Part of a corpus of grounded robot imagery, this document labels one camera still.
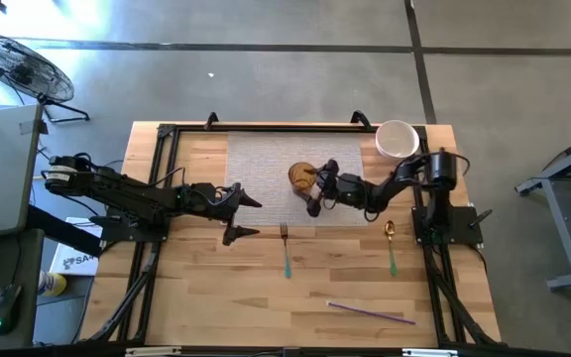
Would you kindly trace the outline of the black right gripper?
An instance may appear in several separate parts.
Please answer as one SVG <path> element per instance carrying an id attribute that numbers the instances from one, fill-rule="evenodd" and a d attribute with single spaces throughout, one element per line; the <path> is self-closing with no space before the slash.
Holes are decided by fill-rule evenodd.
<path id="1" fill-rule="evenodd" d="M 306 202 L 306 211 L 311 217 L 317 217 L 326 200 L 357 209 L 363 209 L 366 193 L 363 181 L 354 175 L 340 175 L 338 163 L 330 159 L 320 168 L 304 169 L 309 175 L 317 176 L 316 192 L 296 190 L 294 193 Z"/>

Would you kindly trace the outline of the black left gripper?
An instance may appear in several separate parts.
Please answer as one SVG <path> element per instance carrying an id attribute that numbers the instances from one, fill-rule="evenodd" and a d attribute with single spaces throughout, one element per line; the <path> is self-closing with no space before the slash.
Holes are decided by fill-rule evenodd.
<path id="1" fill-rule="evenodd" d="M 262 207 L 262 204 L 251 198 L 241 185 L 236 182 L 224 187 L 219 195 L 218 188 L 212 183 L 194 183 L 189 187 L 193 210 L 202 217 L 217 220 L 226 224 L 222 243 L 229 246 L 236 239 L 259 233 L 259 230 L 234 225 L 234 217 L 239 205 Z"/>

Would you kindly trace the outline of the brown wooden bowl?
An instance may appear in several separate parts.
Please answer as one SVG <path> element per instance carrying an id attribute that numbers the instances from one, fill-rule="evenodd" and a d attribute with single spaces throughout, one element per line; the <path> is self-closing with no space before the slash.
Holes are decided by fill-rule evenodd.
<path id="1" fill-rule="evenodd" d="M 295 163 L 289 168 L 287 176 L 293 191 L 298 190 L 311 193 L 312 188 L 316 184 L 317 176 L 304 172 L 304 169 L 311 168 L 314 168 L 314 166 L 306 162 Z"/>

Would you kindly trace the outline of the fork with blue handle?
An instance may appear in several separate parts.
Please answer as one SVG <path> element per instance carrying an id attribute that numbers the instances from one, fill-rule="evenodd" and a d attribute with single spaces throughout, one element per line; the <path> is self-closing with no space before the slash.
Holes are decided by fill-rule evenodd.
<path id="1" fill-rule="evenodd" d="M 287 279 L 290 279 L 291 278 L 291 266 L 290 266 L 288 246 L 287 246 L 288 230 L 287 230 L 287 224 L 285 222 L 282 222 L 280 224 L 280 234 L 281 234 L 281 238 L 282 238 L 282 241 L 284 244 L 285 277 Z"/>

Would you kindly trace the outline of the white round bowl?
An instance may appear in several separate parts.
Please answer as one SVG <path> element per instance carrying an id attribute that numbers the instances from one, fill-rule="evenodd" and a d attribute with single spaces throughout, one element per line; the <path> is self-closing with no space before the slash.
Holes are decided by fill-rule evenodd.
<path id="1" fill-rule="evenodd" d="M 401 120 L 391 120 L 378 127 L 375 143 L 382 156 L 405 159 L 417 152 L 419 137 L 411 125 Z"/>

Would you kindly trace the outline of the gold spoon with green handle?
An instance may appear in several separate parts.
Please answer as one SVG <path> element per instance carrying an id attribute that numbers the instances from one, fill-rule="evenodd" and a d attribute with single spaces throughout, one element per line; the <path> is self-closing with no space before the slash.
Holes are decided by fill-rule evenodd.
<path id="1" fill-rule="evenodd" d="M 393 247 L 393 237 L 396 233 L 395 224 L 391 220 L 388 220 L 385 224 L 384 231 L 388 239 L 390 273 L 393 277 L 395 277 L 398 274 L 398 268 L 396 264 L 394 247 Z"/>

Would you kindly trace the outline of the grey woven placemat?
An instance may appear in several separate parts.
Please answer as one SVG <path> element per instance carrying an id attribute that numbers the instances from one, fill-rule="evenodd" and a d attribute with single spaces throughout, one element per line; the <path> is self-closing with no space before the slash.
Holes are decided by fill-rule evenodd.
<path id="1" fill-rule="evenodd" d="M 360 210 L 338 204 L 321 209 L 317 217 L 293 192 L 287 173 L 304 162 L 318 168 L 335 160 L 342 173 L 362 176 L 361 138 L 340 133 L 246 133 L 228 135 L 226 183 L 238 182 L 260 202 L 241 206 L 235 222 L 247 226 L 365 226 Z"/>

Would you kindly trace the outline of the purple straw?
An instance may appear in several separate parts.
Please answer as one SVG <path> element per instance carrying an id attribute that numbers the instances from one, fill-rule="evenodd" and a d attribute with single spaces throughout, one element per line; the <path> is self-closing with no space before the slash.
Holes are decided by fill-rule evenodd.
<path id="1" fill-rule="evenodd" d="M 331 307 L 335 307 L 335 308 L 339 308 L 339 309 L 343 309 L 343 310 L 348 310 L 348 311 L 352 311 L 352 312 L 356 312 L 356 313 L 365 314 L 368 316 L 374 316 L 374 317 L 382 318 L 385 320 L 395 321 L 395 322 L 409 324 L 409 325 L 416 325 L 416 322 L 413 320 L 409 320 L 409 319 L 405 319 L 405 318 L 397 317 L 397 316 L 392 316 L 392 315 L 388 315 L 388 314 L 384 314 L 384 313 L 380 313 L 380 312 L 368 311 L 365 309 L 361 309 L 358 307 L 352 307 L 352 306 L 344 305 L 344 304 L 333 302 L 333 301 L 327 301 L 326 305 L 331 306 Z"/>

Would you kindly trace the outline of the white cardboard box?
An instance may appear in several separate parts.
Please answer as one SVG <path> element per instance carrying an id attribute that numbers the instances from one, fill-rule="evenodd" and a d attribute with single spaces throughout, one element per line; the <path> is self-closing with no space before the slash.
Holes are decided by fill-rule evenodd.
<path id="1" fill-rule="evenodd" d="M 87 218 L 68 217 L 65 221 L 97 238 L 101 237 L 103 228 L 92 223 Z M 63 276 L 94 277 L 97 267 L 97 258 L 58 243 L 49 272 Z"/>

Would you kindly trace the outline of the yellow and white bottle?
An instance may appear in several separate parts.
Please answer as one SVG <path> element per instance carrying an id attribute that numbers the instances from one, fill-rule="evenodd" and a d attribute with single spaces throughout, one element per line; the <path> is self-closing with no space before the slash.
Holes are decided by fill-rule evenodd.
<path id="1" fill-rule="evenodd" d="M 66 289 L 66 279 L 56 273 L 40 270 L 38 281 L 38 295 L 42 297 L 56 297 Z"/>

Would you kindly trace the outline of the black computer mouse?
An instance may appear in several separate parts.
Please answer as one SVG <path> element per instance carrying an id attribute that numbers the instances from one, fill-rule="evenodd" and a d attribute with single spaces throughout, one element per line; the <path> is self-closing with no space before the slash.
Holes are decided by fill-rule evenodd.
<path id="1" fill-rule="evenodd" d="M 8 334 L 17 325 L 22 290 L 17 284 L 0 289 L 0 336 Z"/>

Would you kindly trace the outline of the black floor fan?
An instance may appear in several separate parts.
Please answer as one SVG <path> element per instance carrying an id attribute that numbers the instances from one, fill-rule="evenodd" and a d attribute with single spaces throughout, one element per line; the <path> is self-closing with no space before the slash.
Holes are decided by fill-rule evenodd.
<path id="1" fill-rule="evenodd" d="M 74 97 L 69 77 L 55 64 L 32 49 L 0 35 L 0 81 L 16 92 L 33 97 L 42 107 L 57 106 L 77 113 L 75 117 L 54 118 L 44 109 L 51 123 L 89 121 L 87 112 L 65 105 Z"/>

